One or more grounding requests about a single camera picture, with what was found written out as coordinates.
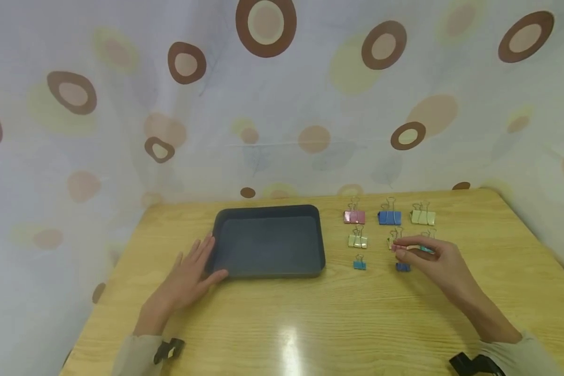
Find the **black wrist strap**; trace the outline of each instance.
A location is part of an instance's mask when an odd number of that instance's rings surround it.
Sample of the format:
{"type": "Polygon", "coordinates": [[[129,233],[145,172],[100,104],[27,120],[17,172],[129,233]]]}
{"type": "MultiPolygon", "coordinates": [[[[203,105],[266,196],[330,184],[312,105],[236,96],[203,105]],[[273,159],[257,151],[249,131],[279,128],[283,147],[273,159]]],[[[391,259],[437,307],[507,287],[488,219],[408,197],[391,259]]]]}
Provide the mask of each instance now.
{"type": "Polygon", "coordinates": [[[473,376],[479,372],[491,373],[496,376],[506,376],[501,368],[489,357],[479,355],[475,359],[470,359],[468,355],[461,352],[449,360],[451,367],[455,369],[459,376],[473,376]]]}
{"type": "Polygon", "coordinates": [[[179,338],[172,338],[170,342],[162,341],[152,362],[159,364],[161,360],[179,357],[185,345],[186,342],[179,338]]]}

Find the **curtain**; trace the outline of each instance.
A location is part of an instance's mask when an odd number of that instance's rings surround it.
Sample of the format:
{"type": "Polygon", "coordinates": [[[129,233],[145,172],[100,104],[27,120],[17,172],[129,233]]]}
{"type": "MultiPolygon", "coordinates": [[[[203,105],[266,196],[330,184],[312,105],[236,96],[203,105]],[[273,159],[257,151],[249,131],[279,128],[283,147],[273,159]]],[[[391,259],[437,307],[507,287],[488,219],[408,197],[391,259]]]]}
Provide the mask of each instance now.
{"type": "Polygon", "coordinates": [[[564,266],[564,0],[2,0],[0,375],[148,206],[477,187],[564,266]]]}

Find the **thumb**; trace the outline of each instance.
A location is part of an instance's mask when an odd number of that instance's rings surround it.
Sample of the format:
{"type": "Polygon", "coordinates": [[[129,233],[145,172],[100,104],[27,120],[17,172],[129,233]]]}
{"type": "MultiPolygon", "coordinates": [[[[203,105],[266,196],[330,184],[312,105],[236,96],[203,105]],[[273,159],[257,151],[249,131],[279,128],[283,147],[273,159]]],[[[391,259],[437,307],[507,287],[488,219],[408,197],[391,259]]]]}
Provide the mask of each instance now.
{"type": "Polygon", "coordinates": [[[414,254],[407,249],[398,248],[395,251],[395,256],[399,261],[405,262],[406,264],[412,264],[420,270],[426,269],[426,266],[429,263],[429,261],[424,260],[424,258],[420,258],[417,254],[414,254]]]}
{"type": "Polygon", "coordinates": [[[211,286],[217,285],[219,282],[226,279],[227,276],[228,276],[228,271],[225,269],[218,270],[217,272],[213,272],[213,274],[208,276],[206,280],[200,282],[200,284],[202,285],[201,287],[204,288],[205,290],[208,290],[208,288],[210,288],[211,286]]]}

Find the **dark gray tray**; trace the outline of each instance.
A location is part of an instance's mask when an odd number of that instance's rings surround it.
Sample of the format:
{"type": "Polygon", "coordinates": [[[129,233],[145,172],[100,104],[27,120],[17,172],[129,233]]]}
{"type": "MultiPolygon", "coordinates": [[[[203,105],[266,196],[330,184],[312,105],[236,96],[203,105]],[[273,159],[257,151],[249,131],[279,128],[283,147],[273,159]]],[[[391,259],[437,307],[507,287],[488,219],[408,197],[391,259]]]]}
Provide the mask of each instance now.
{"type": "Polygon", "coordinates": [[[232,278],[317,277],[326,265],[313,205],[224,209],[215,218],[208,273],[232,278]]]}

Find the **sleeve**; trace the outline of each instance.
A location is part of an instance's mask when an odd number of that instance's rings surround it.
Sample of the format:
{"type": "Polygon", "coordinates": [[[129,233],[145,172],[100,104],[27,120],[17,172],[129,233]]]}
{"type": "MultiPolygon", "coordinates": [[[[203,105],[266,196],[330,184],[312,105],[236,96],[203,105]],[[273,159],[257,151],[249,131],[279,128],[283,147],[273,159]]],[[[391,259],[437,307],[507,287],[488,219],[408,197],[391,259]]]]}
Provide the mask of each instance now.
{"type": "Polygon", "coordinates": [[[556,361],[529,332],[517,344],[481,343],[480,354],[489,357],[506,376],[563,376],[556,361]]]}
{"type": "Polygon", "coordinates": [[[159,376],[163,362],[153,359],[163,337],[129,336],[123,340],[115,358],[112,376],[159,376]]]}

